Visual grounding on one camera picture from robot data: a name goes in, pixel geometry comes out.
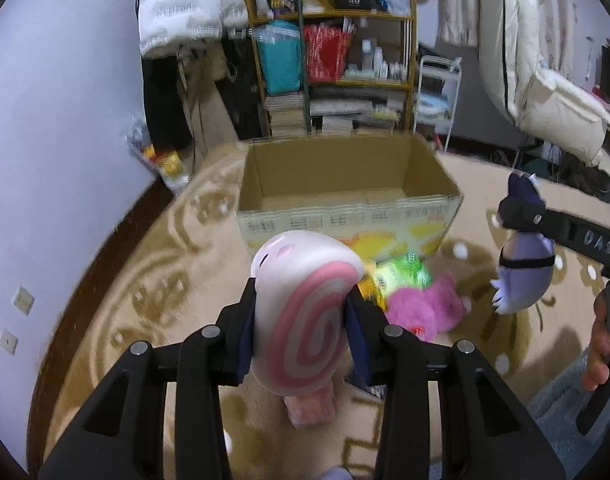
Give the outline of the person's right hand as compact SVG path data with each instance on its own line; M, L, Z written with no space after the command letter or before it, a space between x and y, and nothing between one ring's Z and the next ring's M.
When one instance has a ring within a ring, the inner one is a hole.
M608 360L610 359L610 332L606 327L608 306L606 291L600 292L593 303L594 318L587 354L587 365L582 373L582 386L590 392L608 380Z

